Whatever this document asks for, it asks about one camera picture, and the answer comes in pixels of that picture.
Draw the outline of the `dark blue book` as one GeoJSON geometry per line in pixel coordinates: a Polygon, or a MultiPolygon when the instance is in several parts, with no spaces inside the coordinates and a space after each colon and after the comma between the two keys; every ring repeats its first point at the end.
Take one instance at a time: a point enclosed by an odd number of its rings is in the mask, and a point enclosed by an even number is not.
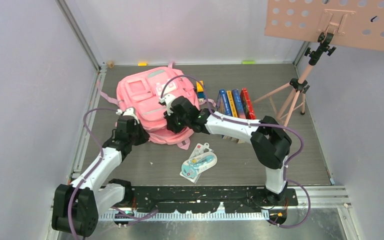
{"type": "Polygon", "coordinates": [[[232,117],[232,111],[227,95],[227,91],[225,89],[220,89],[218,92],[216,109],[219,113],[232,117]]]}

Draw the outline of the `pink student backpack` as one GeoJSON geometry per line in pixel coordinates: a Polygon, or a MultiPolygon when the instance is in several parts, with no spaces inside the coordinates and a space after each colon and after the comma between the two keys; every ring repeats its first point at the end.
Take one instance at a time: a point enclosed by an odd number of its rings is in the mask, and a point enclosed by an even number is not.
{"type": "Polygon", "coordinates": [[[126,76],[117,84],[116,98],[109,97],[102,92],[99,83],[97,88],[104,99],[117,105],[122,111],[130,107],[136,109],[136,115],[149,134],[150,142],[160,145],[176,145],[188,150],[190,137],[194,131],[189,128],[180,133],[168,130],[167,122],[164,119],[166,107],[159,104],[161,93],[164,92],[165,95],[184,96],[197,108],[200,107],[195,92],[196,86],[189,79],[179,77],[169,82],[171,78],[182,74],[181,70],[173,68],[173,64],[170,63],[168,66],[160,66],[126,76]]]}

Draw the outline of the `yellow spine book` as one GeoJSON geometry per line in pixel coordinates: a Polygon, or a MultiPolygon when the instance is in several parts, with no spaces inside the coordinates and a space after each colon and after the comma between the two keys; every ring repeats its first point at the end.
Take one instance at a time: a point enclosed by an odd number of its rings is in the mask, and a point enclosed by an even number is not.
{"type": "Polygon", "coordinates": [[[238,113],[237,113],[237,109],[236,109],[236,106],[235,106],[235,101],[234,101],[234,98],[233,98],[232,91],[231,90],[227,90],[226,93],[227,93],[227,98],[228,98],[228,102],[229,102],[229,106],[230,106],[231,115],[234,118],[237,118],[238,117],[238,113]]]}

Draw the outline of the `blue orange Jane Eyre book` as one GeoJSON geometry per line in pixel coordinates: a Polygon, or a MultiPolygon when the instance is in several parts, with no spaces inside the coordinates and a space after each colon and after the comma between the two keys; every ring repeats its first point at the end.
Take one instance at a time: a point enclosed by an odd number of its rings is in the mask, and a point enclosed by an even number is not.
{"type": "Polygon", "coordinates": [[[242,103],[242,100],[240,97],[240,91],[238,89],[233,89],[231,91],[231,93],[232,93],[232,97],[234,100],[234,105],[235,105],[237,117],[240,119],[246,119],[247,116],[246,116],[246,113],[245,113],[245,110],[243,107],[243,103],[242,103]]]}

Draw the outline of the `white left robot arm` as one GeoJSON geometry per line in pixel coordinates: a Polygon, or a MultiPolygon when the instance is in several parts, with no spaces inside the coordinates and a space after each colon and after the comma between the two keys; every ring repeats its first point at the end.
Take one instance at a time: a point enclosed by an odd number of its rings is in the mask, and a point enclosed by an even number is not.
{"type": "Polygon", "coordinates": [[[111,137],[102,144],[99,154],[87,169],[69,184],[60,184],[53,199],[51,227],[53,230],[79,237],[89,237],[95,231],[99,217],[110,207],[128,207],[133,193],[126,181],[103,186],[108,176],[132,151],[145,144],[149,134],[143,128],[134,107],[116,111],[118,120],[111,137]]]}

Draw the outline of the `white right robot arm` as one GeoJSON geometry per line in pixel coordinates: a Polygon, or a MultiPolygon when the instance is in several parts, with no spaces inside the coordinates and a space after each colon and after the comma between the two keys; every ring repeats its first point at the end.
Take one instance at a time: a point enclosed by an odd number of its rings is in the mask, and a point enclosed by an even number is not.
{"type": "Polygon", "coordinates": [[[167,129],[179,133],[185,128],[195,133],[224,135],[252,145],[257,160],[265,167],[264,194],[268,203],[279,205],[286,197],[288,183],[285,162],[290,153],[291,138],[273,117],[247,120],[212,111],[198,109],[184,96],[166,94],[158,100],[166,107],[164,118],[167,129]]]}

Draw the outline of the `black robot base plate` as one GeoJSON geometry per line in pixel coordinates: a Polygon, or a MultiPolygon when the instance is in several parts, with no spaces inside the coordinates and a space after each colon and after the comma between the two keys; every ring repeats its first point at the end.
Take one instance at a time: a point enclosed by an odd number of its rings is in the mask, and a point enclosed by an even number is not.
{"type": "Polygon", "coordinates": [[[127,199],[117,208],[149,213],[193,214],[214,213],[223,207],[226,213],[256,213],[259,210],[295,207],[296,191],[287,188],[282,197],[272,196],[263,186],[133,186],[127,189],[127,199]]]}

